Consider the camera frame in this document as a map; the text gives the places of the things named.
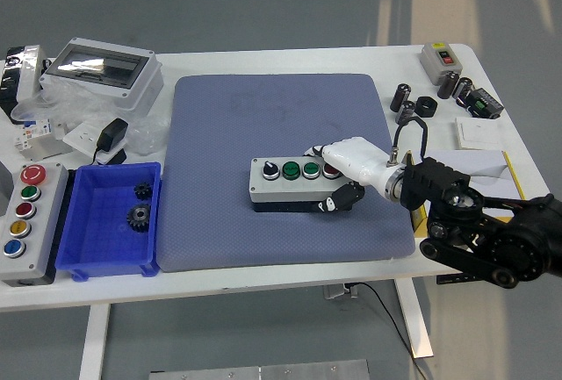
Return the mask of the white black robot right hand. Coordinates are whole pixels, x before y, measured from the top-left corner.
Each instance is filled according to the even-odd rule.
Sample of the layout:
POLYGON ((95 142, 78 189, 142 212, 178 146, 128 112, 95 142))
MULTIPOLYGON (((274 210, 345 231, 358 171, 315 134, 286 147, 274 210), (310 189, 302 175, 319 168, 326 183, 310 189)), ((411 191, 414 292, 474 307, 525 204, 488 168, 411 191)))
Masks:
POLYGON ((389 155, 363 137, 352 137, 324 146, 315 146, 305 152, 306 156, 319 156, 324 162, 338 170, 349 182, 318 203, 321 212, 347 211, 364 197, 364 187, 372 186, 389 201, 397 201, 394 185, 397 166, 387 162, 389 155))

